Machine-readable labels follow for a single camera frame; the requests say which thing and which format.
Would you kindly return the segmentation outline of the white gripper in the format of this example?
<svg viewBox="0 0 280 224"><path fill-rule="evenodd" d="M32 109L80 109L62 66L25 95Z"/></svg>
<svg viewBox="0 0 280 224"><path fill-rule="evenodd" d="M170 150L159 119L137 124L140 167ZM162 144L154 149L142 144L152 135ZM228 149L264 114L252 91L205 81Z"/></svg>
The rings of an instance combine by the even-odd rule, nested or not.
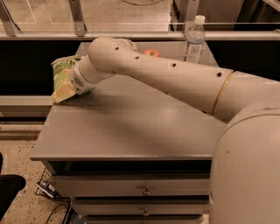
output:
<svg viewBox="0 0 280 224"><path fill-rule="evenodd" d="M73 97L76 93L80 95L96 87L95 84L90 83L81 75L79 64L80 62L77 61L69 71L69 79L72 84L63 82L55 88L51 95L54 103L63 102Z"/></svg>

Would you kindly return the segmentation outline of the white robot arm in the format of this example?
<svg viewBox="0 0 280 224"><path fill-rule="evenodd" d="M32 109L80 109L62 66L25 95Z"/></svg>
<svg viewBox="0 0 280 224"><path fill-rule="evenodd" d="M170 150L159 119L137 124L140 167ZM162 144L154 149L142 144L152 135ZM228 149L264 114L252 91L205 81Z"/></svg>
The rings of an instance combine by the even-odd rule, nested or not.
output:
<svg viewBox="0 0 280 224"><path fill-rule="evenodd" d="M141 54L121 38L94 40L57 83L63 102L116 74L132 77L226 123L213 151L211 224L280 221L280 82Z"/></svg>

